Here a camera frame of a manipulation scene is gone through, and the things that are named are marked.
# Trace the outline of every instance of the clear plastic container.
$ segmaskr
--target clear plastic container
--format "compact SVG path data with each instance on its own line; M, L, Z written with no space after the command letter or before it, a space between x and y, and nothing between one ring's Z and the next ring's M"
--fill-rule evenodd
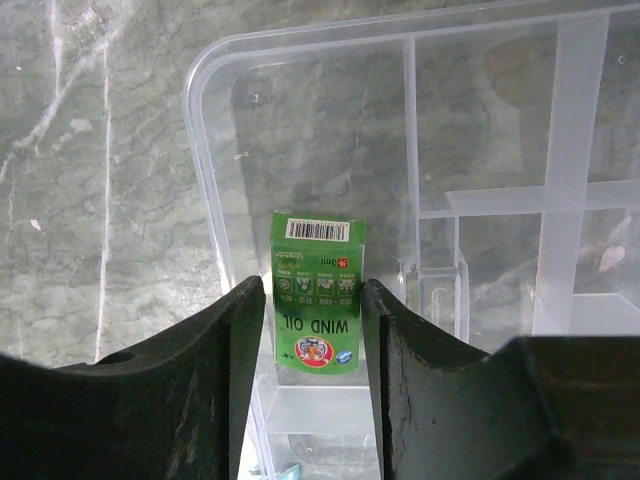
M225 38L185 118L223 288L270 294L275 210L368 225L365 277L495 351L519 334L640 334L640 2L496 2ZM379 478L366 365L273 363L264 478Z

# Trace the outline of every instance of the white vein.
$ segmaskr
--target white vein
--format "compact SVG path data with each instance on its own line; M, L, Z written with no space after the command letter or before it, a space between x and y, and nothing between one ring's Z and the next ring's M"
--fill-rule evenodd
M49 106L44 110L42 117L35 124L31 132L29 134L20 139L16 140L12 144L12 152L9 153L7 158L3 161L2 166L0 166L0 183L3 183L6 179L6 172L9 165L17 158L16 151L24 151L29 147L33 147L37 152L38 144L42 137L44 137L45 133L49 130L51 126L51 122L55 118L58 113L58 109L62 102L66 99L71 87L76 83L80 75L82 75L85 71L92 68L95 64L96 59L101 53L107 49L107 47L117 39L122 31L124 30L126 24L128 23L129 18L131 18L132 13L129 12L128 15L122 17L122 23L117 27L113 28L109 33L105 34L102 38L98 39L96 43L93 45L92 49L89 51L87 55L82 57L76 66L71 70L68 75L68 80L60 88L59 92L54 96L53 100L49 104Z
M62 75L62 48L64 41L58 33L58 0L51 0L49 6L49 27L53 39L53 62L55 66L55 96L60 95L60 77Z
M7 230L7 235L4 238L4 248L5 254L7 257L7 263L9 261L9 239L11 238L11 232L13 232L13 199L16 191L16 181L11 175L11 190L9 191L9 209L7 210L7 214L9 215L9 229Z
M104 331L104 306L107 288L107 263L109 262L109 231L111 199L111 104L109 102L109 65L108 50L103 52L104 65L104 112L105 112L105 181L104 181L104 238L102 240L102 258L100 261L100 295L98 299L98 328L96 329L95 361L100 360L100 344Z

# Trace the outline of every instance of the icon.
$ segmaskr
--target icon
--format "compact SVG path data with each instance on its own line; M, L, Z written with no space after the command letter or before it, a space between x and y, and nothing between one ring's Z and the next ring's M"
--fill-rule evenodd
M318 295L323 297L330 297L334 293L335 282L330 279L321 278L318 279Z
M291 278L290 277L277 277L278 288L283 292L291 293Z
M345 350L344 352L340 352L338 355L336 355L336 361L341 365L344 365L345 363L349 363L352 359L353 359L353 352L350 352L348 350Z
M310 278L298 277L296 278L296 293L299 295L311 295L313 289Z
M351 297L355 294L356 281L355 279L340 280L338 283L338 294L341 297Z
M300 361L308 367L322 368L333 358L333 347L320 337L300 338L295 350Z

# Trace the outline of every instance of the cartoon logo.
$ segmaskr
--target cartoon logo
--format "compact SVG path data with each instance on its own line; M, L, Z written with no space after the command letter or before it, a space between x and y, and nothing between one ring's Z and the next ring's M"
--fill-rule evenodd
M341 365L344 365L345 363L349 363L352 359L353 359L353 353L348 350L345 350L344 352L340 352L338 355L336 355L336 361Z
M322 368L331 362L333 347L324 338L302 337L296 342L296 355L308 367Z

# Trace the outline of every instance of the red label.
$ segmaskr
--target red label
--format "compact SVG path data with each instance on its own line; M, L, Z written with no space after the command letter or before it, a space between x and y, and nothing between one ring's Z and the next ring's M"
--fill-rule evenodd
M296 342L296 355L305 365L322 368L331 362L333 347L324 338L302 337Z

